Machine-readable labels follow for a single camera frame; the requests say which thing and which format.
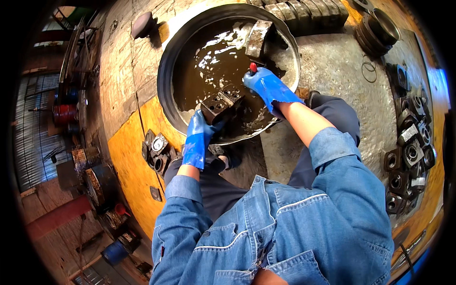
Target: denim jacket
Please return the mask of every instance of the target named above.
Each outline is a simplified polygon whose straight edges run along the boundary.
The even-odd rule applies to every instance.
[[[288,284],[385,284],[393,241],[385,190],[353,138],[335,128],[309,145],[312,189],[256,176],[212,224],[199,183],[175,176],[152,239],[150,284],[250,284],[259,268]]]

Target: dark trousers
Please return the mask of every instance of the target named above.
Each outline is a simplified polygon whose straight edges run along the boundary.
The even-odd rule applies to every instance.
[[[343,99],[314,95],[311,102],[312,109],[330,121],[339,131],[348,132],[354,139],[356,146],[359,145],[359,120],[355,110]],[[169,165],[165,173],[165,184],[176,176],[182,159],[178,159]],[[225,168],[225,164],[209,151],[206,152],[206,163],[204,170],[200,173],[200,187],[202,202],[213,221],[217,220],[223,213],[247,193],[248,190],[236,187],[223,179],[219,173]],[[311,188],[316,177],[312,169],[311,155],[309,149],[304,146],[293,170],[288,185],[294,187]]]

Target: rubber glove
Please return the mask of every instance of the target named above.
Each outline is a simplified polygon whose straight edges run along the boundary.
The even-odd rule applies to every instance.
[[[188,124],[182,164],[192,165],[203,170],[206,150],[212,135],[218,132],[224,124],[224,121],[220,121],[215,125],[209,126],[201,110],[197,110]]]
[[[284,116],[278,108],[274,107],[274,101],[303,103],[296,94],[267,68],[259,67],[254,76],[250,76],[249,72],[247,72],[242,81],[246,87],[258,93],[271,114],[278,118],[284,119]]]

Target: sleeve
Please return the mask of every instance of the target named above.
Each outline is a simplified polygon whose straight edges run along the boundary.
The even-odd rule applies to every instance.
[[[178,284],[202,233],[211,225],[199,182],[177,175],[166,187],[166,204],[155,221],[150,284]]]
[[[341,215],[371,242],[392,249],[383,183],[361,162],[349,133],[325,128],[311,141],[312,188],[328,194]]]

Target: red barrel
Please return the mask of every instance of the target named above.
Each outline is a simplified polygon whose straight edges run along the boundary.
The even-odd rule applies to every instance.
[[[52,118],[56,127],[66,127],[69,123],[77,122],[76,116],[78,115],[78,110],[76,109],[76,104],[54,105],[52,112]]]

